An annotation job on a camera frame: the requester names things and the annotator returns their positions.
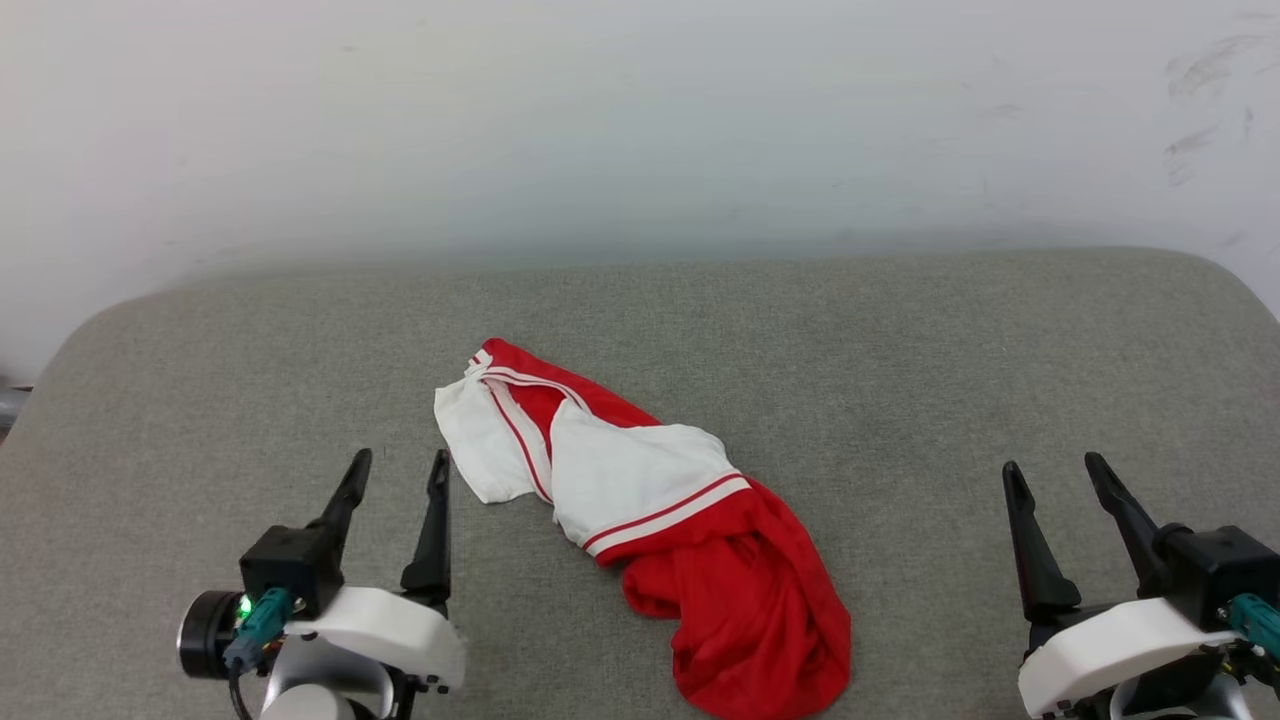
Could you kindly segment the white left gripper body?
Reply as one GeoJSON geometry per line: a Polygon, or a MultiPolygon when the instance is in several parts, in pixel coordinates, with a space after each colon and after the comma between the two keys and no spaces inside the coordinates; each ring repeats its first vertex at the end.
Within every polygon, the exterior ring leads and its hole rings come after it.
{"type": "Polygon", "coordinates": [[[457,689],[466,660],[443,614],[378,588],[344,585],[316,619],[288,625],[288,674],[297,682],[372,691],[394,669],[457,689]]]}

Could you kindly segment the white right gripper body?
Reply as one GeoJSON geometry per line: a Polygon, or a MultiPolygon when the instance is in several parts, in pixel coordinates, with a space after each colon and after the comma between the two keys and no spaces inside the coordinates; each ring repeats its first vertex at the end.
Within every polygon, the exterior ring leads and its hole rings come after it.
{"type": "Polygon", "coordinates": [[[1193,651],[1221,647],[1242,635],[1204,632],[1169,601],[1135,600],[1078,623],[1033,651],[1018,674],[1027,715],[1056,714],[1066,701],[1111,689],[1193,651]]]}

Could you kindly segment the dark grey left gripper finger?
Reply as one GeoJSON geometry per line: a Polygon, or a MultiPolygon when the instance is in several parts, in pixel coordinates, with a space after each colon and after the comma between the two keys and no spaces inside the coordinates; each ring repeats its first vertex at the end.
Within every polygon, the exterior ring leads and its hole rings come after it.
{"type": "Polygon", "coordinates": [[[370,448],[357,451],[324,510],[307,524],[306,528],[317,533],[319,542],[325,550],[346,548],[349,524],[355,510],[364,501],[371,465],[372,451],[370,448]]]}
{"type": "Polygon", "coordinates": [[[451,598],[451,454],[436,451],[426,483],[428,506],[413,557],[401,573],[402,596],[438,612],[451,598]]]}

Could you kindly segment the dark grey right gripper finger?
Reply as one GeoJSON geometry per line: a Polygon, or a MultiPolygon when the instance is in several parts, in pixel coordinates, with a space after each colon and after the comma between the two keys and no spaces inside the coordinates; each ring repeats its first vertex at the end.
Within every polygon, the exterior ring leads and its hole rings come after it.
{"type": "Polygon", "coordinates": [[[1167,568],[1156,550],[1158,528],[1101,454],[1084,456],[1085,470],[1103,510],[1115,520],[1138,580],[1137,597],[1164,594],[1167,568]]]}
{"type": "Polygon", "coordinates": [[[1062,574],[1036,519],[1036,498],[1016,462],[1004,464],[1002,483],[1024,618],[1030,624],[1056,623],[1078,610],[1080,591],[1062,574]]]}

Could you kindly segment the red and white jersey garment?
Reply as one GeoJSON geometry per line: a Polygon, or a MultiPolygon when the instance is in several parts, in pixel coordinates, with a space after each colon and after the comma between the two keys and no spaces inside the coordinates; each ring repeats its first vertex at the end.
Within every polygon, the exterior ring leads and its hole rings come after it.
{"type": "Polygon", "coordinates": [[[536,496],[568,542],[621,566],[635,612],[678,623],[672,673],[695,708],[804,720],[849,687],[852,620],[810,534],[713,434],[500,338],[434,414],[477,500],[536,496]]]}

